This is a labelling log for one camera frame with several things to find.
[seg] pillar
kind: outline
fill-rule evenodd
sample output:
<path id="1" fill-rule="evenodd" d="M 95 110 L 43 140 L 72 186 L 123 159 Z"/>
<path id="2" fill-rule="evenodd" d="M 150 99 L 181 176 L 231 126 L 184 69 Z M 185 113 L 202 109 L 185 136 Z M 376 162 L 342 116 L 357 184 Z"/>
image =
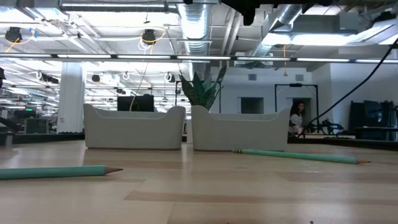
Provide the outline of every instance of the pillar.
<path id="1" fill-rule="evenodd" d="M 83 131 L 86 71 L 80 62 L 63 62 L 57 133 Z"/>

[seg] black cable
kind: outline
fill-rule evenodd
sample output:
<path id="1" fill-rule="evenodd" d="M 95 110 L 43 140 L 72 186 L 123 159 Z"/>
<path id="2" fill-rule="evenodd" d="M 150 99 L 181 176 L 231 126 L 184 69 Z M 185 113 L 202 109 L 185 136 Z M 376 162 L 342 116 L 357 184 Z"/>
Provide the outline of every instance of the black cable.
<path id="1" fill-rule="evenodd" d="M 370 75 L 368 75 L 368 77 L 366 77 L 360 84 L 358 84 L 356 87 L 354 87 L 351 91 L 349 91 L 347 94 L 345 94 L 345 96 L 341 97 L 340 100 L 338 100 L 335 104 L 333 104 L 331 107 L 329 107 L 325 112 L 323 112 L 322 114 L 318 115 L 316 118 L 312 119 L 310 123 L 312 123 L 312 121 L 315 121 L 316 119 L 322 117 L 323 115 L 325 115 L 327 112 L 329 112 L 331 109 L 333 109 L 337 104 L 339 104 L 341 101 L 343 101 L 345 98 L 347 98 L 347 96 L 350 96 L 350 94 L 352 94 L 355 90 L 357 90 L 359 87 L 361 87 L 364 83 L 366 83 L 373 75 L 374 73 L 378 70 L 378 68 L 380 67 L 380 65 L 383 63 L 383 61 L 387 58 L 387 56 L 391 53 L 392 49 L 394 49 L 394 47 L 398 46 L 398 39 L 396 39 L 394 41 L 394 43 L 390 46 L 390 48 L 388 49 L 388 51 L 386 52 L 386 54 L 383 56 L 383 58 L 380 60 L 380 62 L 376 65 L 376 67 L 374 67 L 373 71 L 370 73 Z M 301 134 L 308 128 L 308 125 L 306 125 L 303 128 L 303 131 L 297 136 L 298 138 L 301 136 Z"/>

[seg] woman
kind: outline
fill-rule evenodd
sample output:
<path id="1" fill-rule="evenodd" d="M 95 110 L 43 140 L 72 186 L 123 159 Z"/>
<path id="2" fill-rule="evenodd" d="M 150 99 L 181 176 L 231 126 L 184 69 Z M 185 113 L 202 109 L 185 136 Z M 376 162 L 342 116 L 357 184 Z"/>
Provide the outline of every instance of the woman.
<path id="1" fill-rule="evenodd" d="M 300 134 L 303 131 L 302 115 L 304 114 L 304 109 L 305 109 L 304 102 L 295 101 L 293 103 L 293 106 L 290 109 L 290 122 L 289 122 L 290 131 L 293 131 L 297 134 Z"/>

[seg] ceiling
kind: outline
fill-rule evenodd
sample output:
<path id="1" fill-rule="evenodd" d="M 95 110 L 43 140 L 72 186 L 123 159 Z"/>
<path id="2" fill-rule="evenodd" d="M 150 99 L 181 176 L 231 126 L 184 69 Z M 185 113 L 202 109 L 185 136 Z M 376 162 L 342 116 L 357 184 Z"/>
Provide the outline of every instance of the ceiling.
<path id="1" fill-rule="evenodd" d="M 120 2 L 140 4 L 148 1 L 111 1 L 106 3 Z M 7 50 L 8 53 L 40 54 L 184 55 L 187 53 L 184 44 L 187 38 L 182 30 L 181 18 L 175 13 L 151 12 L 149 9 L 148 11 L 144 9 L 144 12 L 95 12 L 90 7 L 87 7 L 87 11 L 78 12 L 54 12 L 41 11 L 39 9 L 26 12 L 26 10 L 11 7 L 6 3 L 0 3 L 0 48 L 2 53 Z M 394 10 L 394 3 L 395 1 L 368 1 L 368 5 L 365 5 L 362 1 L 356 3 L 340 1 L 335 6 L 323 7 L 316 5 L 307 10 L 303 16 L 299 16 L 294 23 L 294 27 L 304 29 L 300 26 L 300 24 L 304 24 L 302 26 L 305 29 L 325 30 L 326 28 L 321 27 L 319 22 L 334 19 L 340 22 L 340 30 L 343 26 L 355 26 L 358 27 L 357 31 L 360 33 L 370 28 L 372 25 L 371 20 L 380 15 L 381 12 Z M 230 15 L 234 14 L 235 11 L 225 4 L 208 4 L 208 7 L 210 7 L 211 15 L 210 33 L 208 39 L 206 39 L 210 43 L 209 55 L 222 54 L 221 49 L 225 43 L 226 46 L 231 45 L 231 55 L 236 53 L 247 55 L 264 37 L 264 32 L 262 31 L 264 19 L 268 14 L 277 10 L 272 5 L 261 5 L 259 9 L 256 9 L 254 22 L 250 26 L 244 26 L 242 20 L 239 20 L 240 15 L 236 13 L 231 22 L 231 27 L 228 27 L 229 20 L 232 18 Z M 353 18 L 352 15 L 355 15 L 354 22 L 348 19 Z M 306 24 L 306 16 L 318 16 L 320 19 L 318 21 L 311 19 L 310 22 L 314 23 L 309 24 L 309 21 L 307 21 Z M 10 27 L 20 27 L 21 42 L 28 42 L 10 47 L 12 43 L 9 43 L 4 38 Z M 395 29 L 396 25 L 389 28 L 392 31 L 388 37 L 383 37 L 383 40 L 398 34 L 398 29 L 394 34 L 393 28 Z M 150 46 L 145 46 L 141 43 L 141 35 L 146 29 L 154 29 L 155 36 L 161 38 L 152 46 L 152 52 Z M 230 35 L 225 39 L 224 36 L 228 29 L 230 29 Z M 274 57 L 349 58 L 355 55 L 356 58 L 378 58 L 384 53 L 386 48 L 386 46 L 377 45 L 381 42 L 380 40 L 373 40 L 378 41 L 376 44 L 362 41 L 360 44 L 356 44 L 355 47 L 287 44 L 284 47 L 282 45 L 273 46 L 270 53 Z M 284 62 L 274 62 L 271 67 L 276 70 L 285 66 L 289 68 L 306 68 L 310 72 L 317 65 L 312 62 L 286 64 Z M 130 93 L 130 95 L 152 93 L 156 96 L 156 106 L 163 111 L 170 108 L 175 100 L 175 84 L 166 81 L 168 78 L 167 74 L 178 75 L 182 72 L 187 75 L 190 70 L 189 62 L 83 62 L 83 66 L 87 71 L 86 102 L 111 110 L 115 110 L 114 99 L 119 93 L 116 93 L 116 90 L 113 89 L 90 89 L 90 87 L 106 85 L 119 85 L 120 88 L 138 87 L 142 80 L 143 89 L 139 91 L 129 89 L 130 91 L 127 91 L 127 93 Z M 0 58 L 0 67 L 6 71 L 7 81 L 4 82 L 5 85 L 37 87 L 3 88 L 0 106 L 7 108 L 26 104 L 39 105 L 39 103 L 42 103 L 42 105 L 45 105 L 50 103 L 51 105 L 47 107 L 47 110 L 42 110 L 42 112 L 47 115 L 57 112 L 58 85 L 45 83 L 37 77 L 40 76 L 38 73 L 40 71 L 62 81 L 62 62 Z M 93 75 L 103 77 L 101 82 L 93 82 L 91 80 Z M 185 99 L 184 95 L 178 96 L 178 100 L 182 99 Z M 182 102 L 182 105 L 189 107 L 186 102 Z"/>

